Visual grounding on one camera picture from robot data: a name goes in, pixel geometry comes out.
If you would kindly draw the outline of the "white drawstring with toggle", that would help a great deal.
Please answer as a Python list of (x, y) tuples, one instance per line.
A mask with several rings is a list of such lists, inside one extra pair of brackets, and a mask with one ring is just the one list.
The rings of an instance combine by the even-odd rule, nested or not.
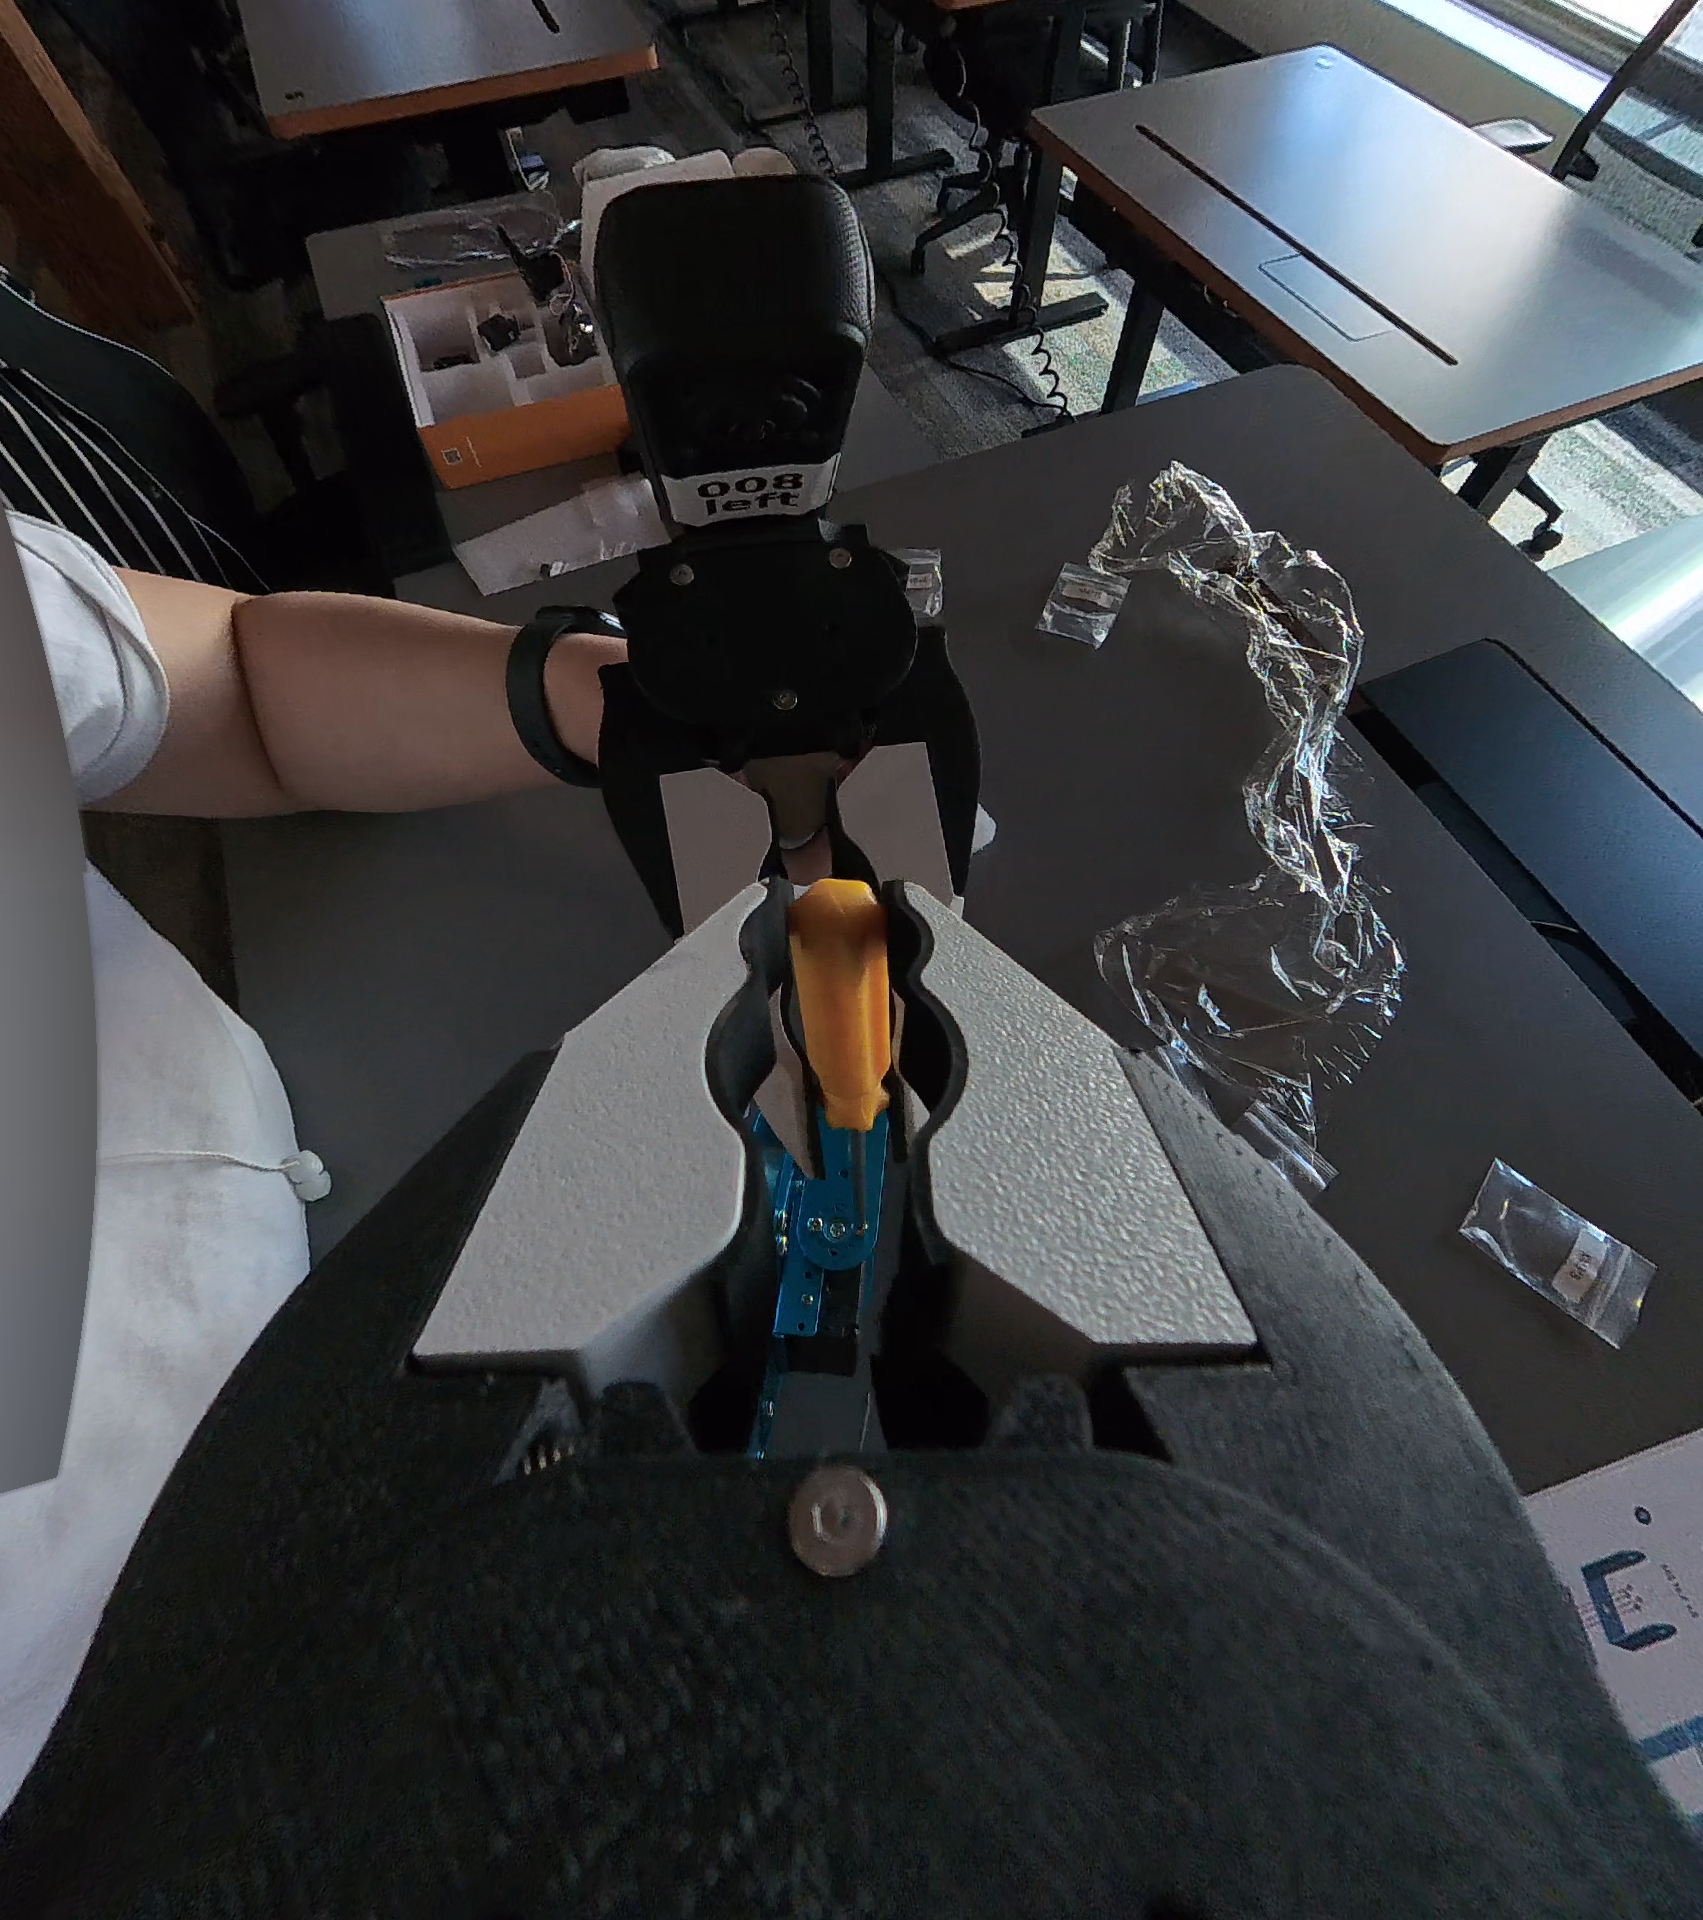
[(109, 1166), (161, 1166), (189, 1161), (219, 1163), (285, 1177), (303, 1204), (321, 1201), (329, 1198), (335, 1187), (335, 1177), (327, 1161), (321, 1153), (309, 1147), (281, 1160), (255, 1160), (217, 1147), (155, 1147), (97, 1155), (101, 1170)]

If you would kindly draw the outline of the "person in white shirt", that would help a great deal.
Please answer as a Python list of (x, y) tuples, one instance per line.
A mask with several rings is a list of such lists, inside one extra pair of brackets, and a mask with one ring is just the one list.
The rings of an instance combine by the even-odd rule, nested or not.
[(307, 1278), (301, 1155), (257, 1031), (91, 868), (99, 1170), (63, 1469), (0, 1493), (0, 1812), (63, 1712), (153, 1501)]

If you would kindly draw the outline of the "person's left hand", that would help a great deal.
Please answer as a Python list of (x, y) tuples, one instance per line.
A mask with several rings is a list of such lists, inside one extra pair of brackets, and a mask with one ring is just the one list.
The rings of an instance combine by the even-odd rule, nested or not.
[(754, 768), (754, 781), (768, 801), (778, 855), (792, 885), (804, 889), (834, 876), (834, 795), (846, 762), (828, 750), (768, 755)]

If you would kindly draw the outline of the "black wristband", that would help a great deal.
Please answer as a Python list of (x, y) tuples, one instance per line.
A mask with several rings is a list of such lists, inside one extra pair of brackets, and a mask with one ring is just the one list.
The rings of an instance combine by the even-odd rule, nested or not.
[(547, 694), (547, 668), (561, 639), (585, 635), (625, 639), (617, 614), (591, 606), (553, 603), (515, 635), (507, 661), (507, 696), (515, 727), (527, 751), (545, 772), (577, 788), (599, 788), (595, 759), (573, 751), (561, 732)]

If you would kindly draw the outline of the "orange and white cardboard box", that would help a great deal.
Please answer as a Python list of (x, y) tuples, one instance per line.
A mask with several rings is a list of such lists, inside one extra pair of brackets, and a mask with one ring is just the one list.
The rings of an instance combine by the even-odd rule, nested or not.
[(563, 324), (517, 273), (385, 298), (413, 420), (451, 489), (611, 453), (627, 440), (625, 393), (597, 347), (561, 360)]

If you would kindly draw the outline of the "black striped office chair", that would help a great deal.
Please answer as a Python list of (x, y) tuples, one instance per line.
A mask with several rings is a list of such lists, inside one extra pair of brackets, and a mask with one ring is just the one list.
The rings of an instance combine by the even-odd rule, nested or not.
[(269, 587), (259, 505), (197, 397), (149, 353), (43, 308), (3, 265), (0, 493), (113, 564)]

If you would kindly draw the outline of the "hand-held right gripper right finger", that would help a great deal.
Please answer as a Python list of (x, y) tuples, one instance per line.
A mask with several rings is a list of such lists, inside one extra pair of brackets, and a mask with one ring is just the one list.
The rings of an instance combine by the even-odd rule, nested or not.
[(886, 887), (930, 1343), (988, 1396), (1242, 1359), (1256, 1332), (1114, 1039), (912, 879)]

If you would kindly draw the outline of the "person's left forearm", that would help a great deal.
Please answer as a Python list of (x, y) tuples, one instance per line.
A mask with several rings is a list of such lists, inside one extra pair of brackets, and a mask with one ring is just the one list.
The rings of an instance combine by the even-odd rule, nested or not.
[(101, 810), (407, 812), (557, 781), (511, 715), (515, 628), (393, 598), (119, 573), (167, 672), (171, 718), (141, 777)]

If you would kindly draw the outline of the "blue metal toy robot arm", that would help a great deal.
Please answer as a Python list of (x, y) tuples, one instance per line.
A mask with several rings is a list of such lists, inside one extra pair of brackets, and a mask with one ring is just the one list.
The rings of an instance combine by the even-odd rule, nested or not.
[(882, 1441), (874, 1429), (864, 1321), (878, 1278), (890, 1117), (868, 1129), (822, 1121), (816, 1170), (758, 1135), (772, 1174), (778, 1280), (768, 1364), (748, 1455), (822, 1457)]

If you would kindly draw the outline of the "labelled near-empty zip bag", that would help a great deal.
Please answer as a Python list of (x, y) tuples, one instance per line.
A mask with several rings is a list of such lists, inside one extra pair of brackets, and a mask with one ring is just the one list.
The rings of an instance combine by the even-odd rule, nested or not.
[(1460, 1233), (1610, 1347), (1632, 1337), (1654, 1261), (1510, 1163), (1492, 1161)]

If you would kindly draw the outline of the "dark wooden cabinet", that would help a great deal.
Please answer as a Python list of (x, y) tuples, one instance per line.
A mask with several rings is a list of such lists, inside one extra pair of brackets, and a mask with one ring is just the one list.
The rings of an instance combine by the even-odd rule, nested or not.
[(145, 199), (13, 2), (0, 2), (0, 205), (87, 324), (197, 322)]

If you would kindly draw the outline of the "dark grey desk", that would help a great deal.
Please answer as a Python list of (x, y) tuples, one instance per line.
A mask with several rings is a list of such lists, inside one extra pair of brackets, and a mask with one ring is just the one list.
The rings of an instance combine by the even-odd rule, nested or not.
[[(1116, 489), (1184, 463), (1352, 589), (1368, 674), (1498, 639), (1650, 769), (1688, 701), (1320, 375), (1278, 368), (848, 495), (938, 547), (998, 834), (970, 918), (1116, 1031), (1098, 929), (1234, 876), (1266, 710), (1222, 637), (1126, 614), (1042, 635)], [(1703, 1428), (1703, 1115), (1374, 750), (1350, 793), (1406, 957), (1382, 1044), (1320, 1098), (1324, 1214), (1452, 1369), (1524, 1489)], [(665, 932), (593, 790), (225, 829), (241, 1013), (337, 1190), (313, 1253), (503, 1072), (655, 961)], [(1618, 1350), (1462, 1237), (1502, 1160), (1656, 1266)]]

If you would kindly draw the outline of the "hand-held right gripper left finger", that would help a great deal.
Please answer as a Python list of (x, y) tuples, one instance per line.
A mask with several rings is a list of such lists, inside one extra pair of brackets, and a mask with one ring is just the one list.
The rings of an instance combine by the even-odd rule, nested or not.
[(709, 1047), (748, 981), (750, 884), (559, 1047), (415, 1346), (431, 1369), (623, 1379), (687, 1402), (720, 1366), (705, 1271), (740, 1232), (748, 1150)]

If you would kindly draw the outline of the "white packing sheet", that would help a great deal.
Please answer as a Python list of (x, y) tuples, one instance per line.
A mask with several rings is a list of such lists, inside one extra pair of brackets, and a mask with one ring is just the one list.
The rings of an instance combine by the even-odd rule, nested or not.
[(455, 545), (483, 595), (665, 545), (673, 533), (643, 474), (621, 474)]

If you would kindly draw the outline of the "grey table with wood edge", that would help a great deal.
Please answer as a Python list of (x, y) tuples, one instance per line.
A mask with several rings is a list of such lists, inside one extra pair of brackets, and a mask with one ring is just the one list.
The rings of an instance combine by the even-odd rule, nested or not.
[(395, 125), (659, 65), (655, 30), (625, 2), (241, 2), (273, 132)]
[(1030, 135), (1130, 258), (1104, 395), (1202, 290), (1494, 514), (1544, 440), (1703, 375), (1703, 264), (1334, 45), (1060, 102)]

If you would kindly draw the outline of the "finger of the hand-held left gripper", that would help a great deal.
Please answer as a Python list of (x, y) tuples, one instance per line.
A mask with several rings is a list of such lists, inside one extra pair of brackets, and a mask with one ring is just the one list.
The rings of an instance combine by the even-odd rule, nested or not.
[(764, 881), (774, 832), (766, 798), (714, 766), (661, 779), (683, 929)]
[(878, 884), (914, 881), (944, 903), (962, 903), (946, 850), (928, 747), (922, 740), (874, 745), (838, 781), (838, 816)]

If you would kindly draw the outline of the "crumpled clear plastic wrap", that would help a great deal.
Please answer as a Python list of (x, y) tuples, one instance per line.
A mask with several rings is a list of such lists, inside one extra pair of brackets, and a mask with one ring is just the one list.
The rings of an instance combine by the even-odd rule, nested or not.
[(1312, 1201), (1336, 1176), (1314, 1093), (1364, 1065), (1404, 981), (1338, 788), (1358, 614), (1318, 552), (1254, 530), (1180, 461), (1118, 491), (1090, 564), (1116, 580), (1160, 576), (1180, 611), (1218, 621), (1272, 721), (1244, 779), (1250, 876), (1100, 929), (1096, 963), (1152, 1036), (1152, 1059)]

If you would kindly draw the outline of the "yellow handled screwdriver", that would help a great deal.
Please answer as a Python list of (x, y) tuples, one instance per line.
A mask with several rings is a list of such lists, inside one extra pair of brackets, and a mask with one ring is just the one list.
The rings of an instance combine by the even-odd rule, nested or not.
[(878, 1227), (894, 1063), (888, 916), (876, 889), (826, 876), (788, 911), (800, 1055), (818, 1170), (842, 1192), (846, 1245)]

